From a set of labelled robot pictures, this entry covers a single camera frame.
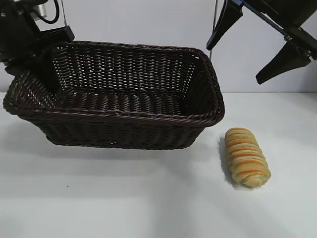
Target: white backdrop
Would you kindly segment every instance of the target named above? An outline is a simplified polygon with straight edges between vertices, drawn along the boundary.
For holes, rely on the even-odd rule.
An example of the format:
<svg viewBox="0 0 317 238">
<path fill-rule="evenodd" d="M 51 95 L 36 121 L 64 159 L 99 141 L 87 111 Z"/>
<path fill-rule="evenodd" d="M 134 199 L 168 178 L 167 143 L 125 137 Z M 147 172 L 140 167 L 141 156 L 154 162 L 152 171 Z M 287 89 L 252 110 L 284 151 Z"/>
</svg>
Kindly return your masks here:
<svg viewBox="0 0 317 238">
<path fill-rule="evenodd" d="M 214 0 L 64 0 L 67 23 L 76 40 L 176 45 L 205 50 L 211 34 Z M 55 14 L 48 3 L 49 18 Z M 304 28 L 317 37 L 317 13 Z M 39 23 L 41 29 L 53 27 Z M 223 92 L 317 92 L 317 62 L 258 85 L 256 74 L 278 53 L 283 37 L 244 9 L 244 17 L 222 38 L 212 62 Z M 12 76 L 0 67 L 0 91 Z"/>
</svg>

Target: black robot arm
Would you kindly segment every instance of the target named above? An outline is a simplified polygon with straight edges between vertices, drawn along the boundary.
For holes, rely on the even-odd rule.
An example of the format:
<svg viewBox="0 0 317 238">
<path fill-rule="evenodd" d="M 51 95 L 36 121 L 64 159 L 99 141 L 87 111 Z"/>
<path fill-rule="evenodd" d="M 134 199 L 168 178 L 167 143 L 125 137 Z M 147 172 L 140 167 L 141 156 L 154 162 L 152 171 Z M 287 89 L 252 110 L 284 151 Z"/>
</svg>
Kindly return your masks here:
<svg viewBox="0 0 317 238">
<path fill-rule="evenodd" d="M 51 57 L 51 49 L 63 42 L 71 42 L 74 35 L 69 26 L 48 31 L 40 31 L 34 17 L 43 17 L 34 7 L 48 0 L 0 0 L 0 62 L 6 66 L 7 73 L 19 76 L 24 69 L 30 69 L 44 84 L 56 83 Z M 59 18 L 58 2 L 54 0 L 56 16 Z"/>
<path fill-rule="evenodd" d="M 286 44 L 277 56 L 257 74 L 262 84 L 284 72 L 307 66 L 317 60 L 317 40 L 301 25 L 317 10 L 317 0 L 225 0 L 215 30 L 207 43 L 211 50 L 248 8 L 280 32 Z"/>
</svg>

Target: black cable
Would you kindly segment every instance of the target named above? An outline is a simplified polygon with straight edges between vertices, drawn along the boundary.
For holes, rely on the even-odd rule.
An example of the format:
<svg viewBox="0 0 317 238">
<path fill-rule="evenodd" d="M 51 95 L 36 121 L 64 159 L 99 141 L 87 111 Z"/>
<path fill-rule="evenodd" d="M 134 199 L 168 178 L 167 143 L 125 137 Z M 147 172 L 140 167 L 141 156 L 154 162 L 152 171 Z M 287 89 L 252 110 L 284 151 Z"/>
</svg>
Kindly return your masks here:
<svg viewBox="0 0 317 238">
<path fill-rule="evenodd" d="M 42 17 L 36 10 L 33 10 L 33 12 L 35 13 L 35 15 L 41 19 L 42 21 L 44 21 L 45 23 L 48 23 L 48 24 L 54 24 L 58 21 L 59 19 L 59 6 L 58 6 L 58 1 L 57 0 L 54 0 L 54 4 L 55 4 L 55 8 L 56 8 L 56 16 L 53 20 L 47 20 L 45 19 L 44 17 Z"/>
</svg>

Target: striped bread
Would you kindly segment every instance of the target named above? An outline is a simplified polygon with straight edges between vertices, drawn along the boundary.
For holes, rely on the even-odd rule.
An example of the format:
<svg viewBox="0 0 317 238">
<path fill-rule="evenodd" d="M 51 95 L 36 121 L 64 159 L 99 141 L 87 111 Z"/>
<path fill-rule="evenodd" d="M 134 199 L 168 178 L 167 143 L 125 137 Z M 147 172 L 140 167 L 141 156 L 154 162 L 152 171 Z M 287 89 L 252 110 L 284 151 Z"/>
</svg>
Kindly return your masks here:
<svg viewBox="0 0 317 238">
<path fill-rule="evenodd" d="M 255 136 L 245 128 L 232 128 L 225 137 L 228 166 L 233 180 L 255 188 L 271 177 L 265 157 Z"/>
</svg>

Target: white table surface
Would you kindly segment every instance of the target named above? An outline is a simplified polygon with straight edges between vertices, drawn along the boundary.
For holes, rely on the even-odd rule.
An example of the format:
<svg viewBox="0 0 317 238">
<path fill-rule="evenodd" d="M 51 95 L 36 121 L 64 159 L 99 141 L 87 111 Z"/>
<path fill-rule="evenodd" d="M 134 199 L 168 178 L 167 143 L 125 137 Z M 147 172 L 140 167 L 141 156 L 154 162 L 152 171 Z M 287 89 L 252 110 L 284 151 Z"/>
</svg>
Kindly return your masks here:
<svg viewBox="0 0 317 238">
<path fill-rule="evenodd" d="M 176 151 L 56 146 L 1 108 L 0 237 L 317 237 L 317 94 L 224 100 L 224 120 Z M 253 131 L 272 172 L 254 191 L 223 171 L 236 126 Z"/>
</svg>

